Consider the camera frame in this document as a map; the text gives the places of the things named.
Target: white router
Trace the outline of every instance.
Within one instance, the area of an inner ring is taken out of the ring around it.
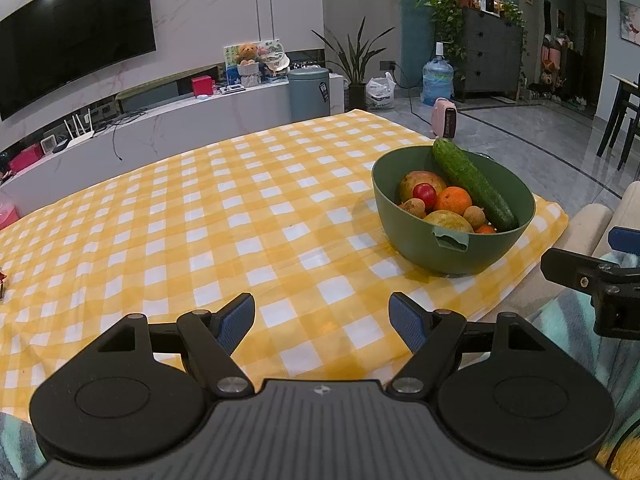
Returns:
[[[65,119],[66,130],[69,132],[69,135],[71,136],[71,140],[67,145],[68,148],[71,148],[76,144],[80,144],[81,142],[87,139],[91,139],[91,137],[94,136],[94,126],[91,121],[91,113],[89,109],[87,109],[87,114],[84,116],[84,118],[89,123],[89,130],[86,130],[84,128],[84,126],[82,125],[82,121],[80,120],[80,117],[78,115],[74,115],[72,117],[72,119],[74,120],[74,128],[76,130],[75,136]]]

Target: beige couch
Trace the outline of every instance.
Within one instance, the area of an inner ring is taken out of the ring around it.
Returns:
[[[640,229],[640,182],[634,182],[626,189],[614,212],[601,204],[585,206],[570,220],[555,247],[599,258],[610,252],[607,235],[616,226]],[[548,282],[537,266],[481,320],[494,322],[496,314],[505,310],[527,317],[555,298],[561,290],[562,286]]]

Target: orange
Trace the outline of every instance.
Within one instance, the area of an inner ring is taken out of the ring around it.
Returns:
[[[438,193],[438,199],[433,210],[438,211],[444,209],[453,211],[460,216],[464,215],[466,208],[471,207],[471,197],[461,187],[449,186]]]
[[[491,227],[489,224],[484,224],[484,225],[481,225],[478,229],[476,229],[476,234],[493,235],[495,234],[495,229]]]

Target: power outlet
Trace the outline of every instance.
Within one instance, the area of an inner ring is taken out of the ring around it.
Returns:
[[[395,61],[380,61],[380,70],[382,72],[393,72],[396,69]]]

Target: label on trash can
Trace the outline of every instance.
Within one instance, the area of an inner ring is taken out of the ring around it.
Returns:
[[[324,102],[327,102],[329,100],[329,90],[326,87],[326,83],[324,81],[320,83],[320,93],[322,94],[322,99],[324,99]]]

